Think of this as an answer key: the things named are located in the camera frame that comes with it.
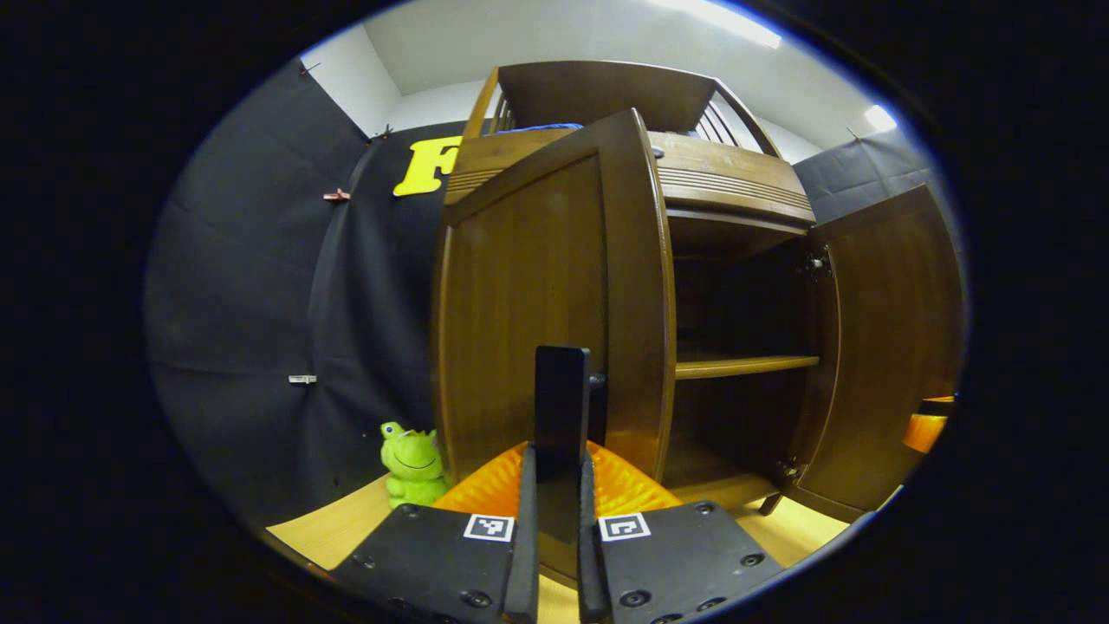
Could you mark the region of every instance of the green frog plush toy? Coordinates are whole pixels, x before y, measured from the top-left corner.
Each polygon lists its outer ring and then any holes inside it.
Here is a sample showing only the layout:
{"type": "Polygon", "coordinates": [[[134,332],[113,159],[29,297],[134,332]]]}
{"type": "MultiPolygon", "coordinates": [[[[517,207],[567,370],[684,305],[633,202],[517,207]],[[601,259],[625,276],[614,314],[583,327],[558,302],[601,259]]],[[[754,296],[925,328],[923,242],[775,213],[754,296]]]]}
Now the green frog plush toy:
{"type": "Polygon", "coordinates": [[[381,426],[381,463],[389,469],[385,489],[389,491],[389,509],[404,503],[430,505],[447,493],[442,478],[442,458],[435,446],[435,430],[405,431],[397,423],[381,426]]]}

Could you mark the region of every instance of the ceiling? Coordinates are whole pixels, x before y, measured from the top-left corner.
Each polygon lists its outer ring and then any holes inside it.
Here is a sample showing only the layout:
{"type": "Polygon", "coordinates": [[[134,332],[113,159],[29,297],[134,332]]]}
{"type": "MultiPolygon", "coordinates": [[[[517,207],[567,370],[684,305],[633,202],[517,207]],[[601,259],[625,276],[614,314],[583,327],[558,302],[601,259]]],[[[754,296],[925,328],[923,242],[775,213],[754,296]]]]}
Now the ceiling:
{"type": "Polygon", "coordinates": [[[756,115],[828,149],[874,127],[875,101],[783,37],[763,47],[650,0],[415,0],[366,22],[401,94],[485,79],[498,64],[596,59],[714,75],[756,115]]]}

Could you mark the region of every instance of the open cabinet door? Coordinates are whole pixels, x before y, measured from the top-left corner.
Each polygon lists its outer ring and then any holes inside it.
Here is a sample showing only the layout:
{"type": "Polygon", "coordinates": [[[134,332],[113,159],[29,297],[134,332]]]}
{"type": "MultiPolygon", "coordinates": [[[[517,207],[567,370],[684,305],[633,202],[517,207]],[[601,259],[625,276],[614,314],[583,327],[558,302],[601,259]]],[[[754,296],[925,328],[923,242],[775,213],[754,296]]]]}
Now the open cabinet door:
{"type": "Polygon", "coordinates": [[[950,234],[926,186],[814,227],[822,321],[797,502],[851,522],[878,509],[923,456],[902,443],[920,401],[955,391],[963,291],[950,234]]]}
{"type": "Polygon", "coordinates": [[[608,378],[604,444],[658,479],[674,386],[674,286],[634,109],[531,153],[444,209],[433,306],[436,427],[457,483],[533,439],[536,347],[608,378]]]}

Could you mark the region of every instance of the ceiling light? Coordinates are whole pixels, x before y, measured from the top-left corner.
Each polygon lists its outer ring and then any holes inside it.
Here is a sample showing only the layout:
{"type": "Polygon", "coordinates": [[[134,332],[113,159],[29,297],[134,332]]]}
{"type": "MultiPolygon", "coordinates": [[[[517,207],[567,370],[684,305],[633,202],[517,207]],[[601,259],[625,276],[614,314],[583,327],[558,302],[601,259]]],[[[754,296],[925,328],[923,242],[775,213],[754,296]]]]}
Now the ceiling light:
{"type": "Polygon", "coordinates": [[[869,121],[871,125],[873,125],[874,130],[877,132],[885,132],[886,130],[897,127],[897,122],[894,121],[894,117],[889,116],[889,113],[877,104],[871,106],[865,114],[866,121],[869,121]]]}
{"type": "Polygon", "coordinates": [[[726,28],[728,30],[745,37],[755,43],[762,43],[769,48],[777,49],[782,38],[774,34],[766,27],[750,20],[728,7],[722,7],[708,0],[650,0],[651,2],[685,11],[691,16],[696,16],[702,20],[726,28]]]}

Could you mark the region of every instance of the red clip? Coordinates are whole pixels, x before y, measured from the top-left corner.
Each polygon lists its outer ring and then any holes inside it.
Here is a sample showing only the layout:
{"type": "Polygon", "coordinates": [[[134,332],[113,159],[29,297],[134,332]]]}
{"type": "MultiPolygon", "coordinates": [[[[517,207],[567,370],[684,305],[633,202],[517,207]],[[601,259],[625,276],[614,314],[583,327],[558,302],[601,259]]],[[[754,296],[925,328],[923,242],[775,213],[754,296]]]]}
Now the red clip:
{"type": "Polygon", "coordinates": [[[343,188],[337,188],[334,193],[324,193],[324,198],[327,201],[346,201],[350,198],[350,193],[345,193],[343,188]]]}

